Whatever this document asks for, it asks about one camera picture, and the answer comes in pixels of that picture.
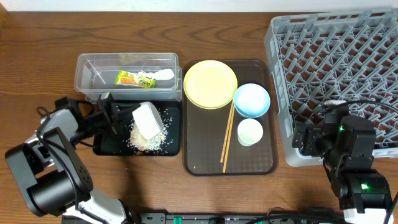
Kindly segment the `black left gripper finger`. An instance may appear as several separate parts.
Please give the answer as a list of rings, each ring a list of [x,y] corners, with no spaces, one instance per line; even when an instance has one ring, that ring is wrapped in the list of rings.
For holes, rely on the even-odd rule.
[[[140,103],[111,103],[111,111],[114,117],[123,117],[131,114],[140,106]]]
[[[132,123],[118,123],[113,125],[114,135],[116,137],[129,137],[133,128]]]

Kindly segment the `white pink rice bowl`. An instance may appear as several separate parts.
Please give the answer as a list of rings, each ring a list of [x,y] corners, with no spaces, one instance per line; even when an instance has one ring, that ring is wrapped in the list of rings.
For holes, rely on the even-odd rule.
[[[139,103],[139,107],[132,112],[132,117],[146,140],[154,139],[164,128],[157,108],[149,101]]]

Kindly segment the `green snack wrapper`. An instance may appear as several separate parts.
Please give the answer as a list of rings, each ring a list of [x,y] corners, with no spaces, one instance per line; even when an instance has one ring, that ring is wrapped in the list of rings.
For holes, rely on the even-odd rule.
[[[138,73],[120,70],[114,81],[114,84],[136,86],[141,88],[154,88],[156,80],[145,75],[139,75]]]

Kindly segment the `white cup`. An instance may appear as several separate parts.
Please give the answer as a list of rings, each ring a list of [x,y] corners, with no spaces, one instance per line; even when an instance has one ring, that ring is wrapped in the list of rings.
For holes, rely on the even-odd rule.
[[[256,119],[244,119],[238,124],[238,142],[245,147],[259,142],[263,136],[263,127]]]

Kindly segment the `white tissue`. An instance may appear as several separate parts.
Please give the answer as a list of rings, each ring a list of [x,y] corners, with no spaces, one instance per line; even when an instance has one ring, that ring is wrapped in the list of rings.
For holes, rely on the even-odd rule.
[[[171,80],[175,76],[175,73],[173,72],[172,69],[168,68],[168,69],[159,70],[154,73],[144,72],[143,70],[141,70],[140,72],[138,72],[138,75],[145,76],[153,80]]]

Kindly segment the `light blue bowl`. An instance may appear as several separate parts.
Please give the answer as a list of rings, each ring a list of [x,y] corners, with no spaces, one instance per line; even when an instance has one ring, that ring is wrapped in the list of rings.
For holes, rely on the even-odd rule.
[[[247,83],[235,91],[233,103],[242,117],[258,118],[268,112],[271,107],[271,98],[264,87]]]

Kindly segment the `wooden chopstick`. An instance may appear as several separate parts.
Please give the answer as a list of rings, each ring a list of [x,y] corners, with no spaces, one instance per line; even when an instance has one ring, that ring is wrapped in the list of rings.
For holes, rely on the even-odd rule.
[[[228,163],[229,147],[230,147],[230,142],[231,142],[231,133],[232,133],[233,121],[234,121],[234,111],[233,111],[231,125],[230,125],[230,129],[229,129],[229,133],[228,133],[228,140],[227,140],[226,150],[225,150],[225,154],[224,154],[224,161],[222,162],[222,164],[223,164],[222,173],[223,174],[226,173],[226,167],[227,167],[227,163]]]
[[[224,154],[225,154],[225,150],[226,150],[226,144],[227,144],[227,140],[228,140],[228,133],[229,133],[230,125],[231,125],[233,111],[234,111],[234,103],[232,101],[231,102],[231,107],[230,107],[230,110],[229,110],[229,116],[228,116],[228,123],[227,123],[227,127],[226,127],[226,132],[225,132],[225,136],[224,136],[223,148],[222,148],[222,152],[221,152],[221,158],[220,158],[220,162],[221,163],[224,161]]]

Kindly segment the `yellow plate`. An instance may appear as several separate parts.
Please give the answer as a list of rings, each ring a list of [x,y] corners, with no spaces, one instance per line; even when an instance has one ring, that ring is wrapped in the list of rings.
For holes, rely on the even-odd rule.
[[[237,88],[238,81],[232,68],[217,60],[195,63],[183,80],[183,90],[190,102],[208,110],[227,105]]]

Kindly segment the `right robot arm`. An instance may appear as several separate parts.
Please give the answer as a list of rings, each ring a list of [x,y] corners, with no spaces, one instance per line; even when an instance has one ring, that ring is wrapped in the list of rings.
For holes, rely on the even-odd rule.
[[[372,168],[373,123],[349,113],[343,103],[329,106],[320,124],[298,122],[292,147],[317,152],[348,223],[393,223],[397,197],[387,179]]]

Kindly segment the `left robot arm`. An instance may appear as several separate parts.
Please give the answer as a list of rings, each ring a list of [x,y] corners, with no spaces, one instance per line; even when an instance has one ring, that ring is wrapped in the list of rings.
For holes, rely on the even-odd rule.
[[[76,145],[93,136],[120,137],[122,120],[139,106],[103,93],[95,104],[66,96],[53,111],[37,107],[41,120],[33,136],[5,153],[29,210],[38,217],[62,217],[63,223],[141,223],[122,200],[93,187],[76,153]]]

